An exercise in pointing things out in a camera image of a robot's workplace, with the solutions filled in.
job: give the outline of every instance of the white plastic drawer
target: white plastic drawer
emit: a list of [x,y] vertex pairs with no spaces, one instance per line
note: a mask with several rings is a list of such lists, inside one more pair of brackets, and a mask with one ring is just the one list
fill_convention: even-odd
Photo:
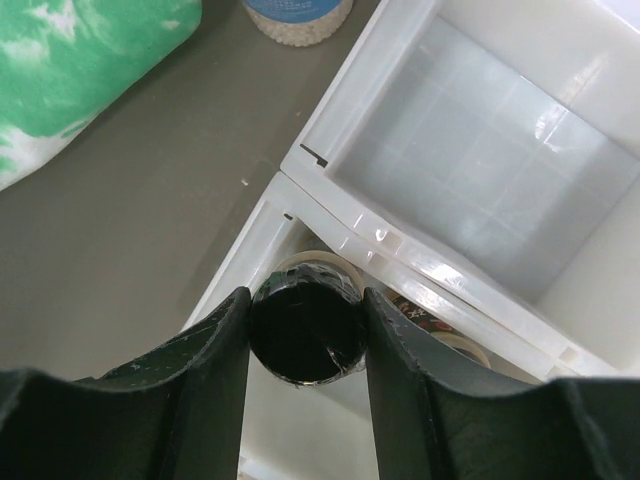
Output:
[[[626,317],[603,322],[599,275],[640,253],[609,226],[631,210],[640,162],[437,8],[381,3],[282,170],[349,230],[572,371],[638,373],[640,301],[625,294]],[[588,268],[594,242],[607,252]],[[581,296],[603,300],[585,312]]]

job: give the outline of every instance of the green tie-dye cloth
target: green tie-dye cloth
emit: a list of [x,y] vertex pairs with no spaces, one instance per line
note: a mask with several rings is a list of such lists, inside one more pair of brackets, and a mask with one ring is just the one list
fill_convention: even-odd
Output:
[[200,0],[0,0],[0,190],[182,43]]

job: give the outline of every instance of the black tape roll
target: black tape roll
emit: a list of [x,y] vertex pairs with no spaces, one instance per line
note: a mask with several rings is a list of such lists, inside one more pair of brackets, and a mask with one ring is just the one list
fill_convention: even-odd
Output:
[[251,349],[289,383],[340,378],[361,360],[366,339],[360,292],[329,266],[302,263],[274,272],[254,296]]

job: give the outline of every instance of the white plastic bin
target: white plastic bin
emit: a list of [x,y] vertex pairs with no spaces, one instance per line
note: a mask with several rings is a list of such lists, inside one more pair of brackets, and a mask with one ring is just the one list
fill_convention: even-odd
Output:
[[[525,371],[639,374],[640,242],[625,238],[640,228],[638,158],[437,9],[381,3],[282,170],[384,256],[553,364],[540,375],[509,358]],[[612,293],[619,316],[606,316],[610,285],[623,291]]]
[[[495,370],[531,382],[549,378],[551,370],[572,373],[369,245],[282,173],[264,192],[184,328],[204,318],[237,286],[255,292],[311,234],[367,273],[370,285],[380,287],[379,281],[462,333],[483,339]],[[252,355],[241,455],[246,460],[241,471],[257,480],[377,478],[366,372],[329,385],[296,388],[276,379]]]

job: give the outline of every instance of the towel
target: towel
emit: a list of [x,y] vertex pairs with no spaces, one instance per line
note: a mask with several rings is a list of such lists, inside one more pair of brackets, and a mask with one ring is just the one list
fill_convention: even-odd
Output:
[[1,0],[0,190],[187,39],[200,0]]

